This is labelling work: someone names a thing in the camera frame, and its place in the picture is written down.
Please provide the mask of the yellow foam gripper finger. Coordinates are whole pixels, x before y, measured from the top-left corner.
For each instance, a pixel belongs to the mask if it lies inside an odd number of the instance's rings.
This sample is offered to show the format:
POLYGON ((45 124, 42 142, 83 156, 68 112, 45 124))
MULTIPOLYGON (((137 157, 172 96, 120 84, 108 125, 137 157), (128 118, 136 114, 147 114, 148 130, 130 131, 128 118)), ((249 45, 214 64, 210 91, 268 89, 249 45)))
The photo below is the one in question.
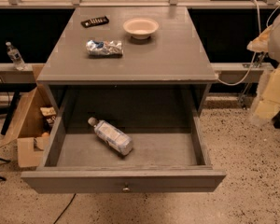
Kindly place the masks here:
POLYGON ((257 97, 250 110, 253 124, 265 124, 280 112, 280 64, 272 71, 264 71, 260 77, 257 97))

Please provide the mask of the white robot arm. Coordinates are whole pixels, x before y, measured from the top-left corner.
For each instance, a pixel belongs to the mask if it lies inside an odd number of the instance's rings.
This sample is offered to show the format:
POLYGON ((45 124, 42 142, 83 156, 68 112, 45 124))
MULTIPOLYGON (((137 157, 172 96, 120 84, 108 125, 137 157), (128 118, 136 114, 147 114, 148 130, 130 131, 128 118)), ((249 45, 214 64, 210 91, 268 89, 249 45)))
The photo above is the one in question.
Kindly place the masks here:
POLYGON ((280 111, 280 14, 273 24, 250 41, 247 49, 266 52, 279 63, 272 72, 265 71, 259 80, 257 98, 251 106, 250 120, 257 125, 269 122, 280 111))

